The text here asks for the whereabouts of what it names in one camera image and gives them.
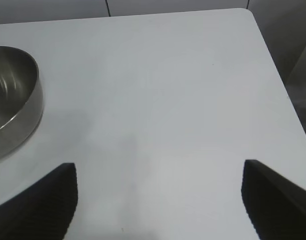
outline metal bowl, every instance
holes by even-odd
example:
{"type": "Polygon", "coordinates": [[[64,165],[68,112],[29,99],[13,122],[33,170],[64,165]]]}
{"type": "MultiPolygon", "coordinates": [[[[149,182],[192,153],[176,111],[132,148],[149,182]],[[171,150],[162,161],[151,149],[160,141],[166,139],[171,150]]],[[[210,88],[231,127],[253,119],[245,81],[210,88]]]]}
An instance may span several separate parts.
{"type": "Polygon", "coordinates": [[[0,46],[0,158],[31,135],[42,111],[37,63],[25,51],[0,46]]]}

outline table surface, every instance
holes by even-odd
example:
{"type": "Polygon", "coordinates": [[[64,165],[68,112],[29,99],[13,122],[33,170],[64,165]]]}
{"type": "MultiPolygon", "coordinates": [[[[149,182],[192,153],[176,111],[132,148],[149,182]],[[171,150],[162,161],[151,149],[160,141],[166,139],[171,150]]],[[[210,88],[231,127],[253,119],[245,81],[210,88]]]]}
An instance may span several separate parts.
{"type": "Polygon", "coordinates": [[[245,9],[0,25],[45,109],[0,161],[0,203],[77,168],[67,240],[257,240],[241,184],[258,159],[306,189],[306,136],[245,9]]]}

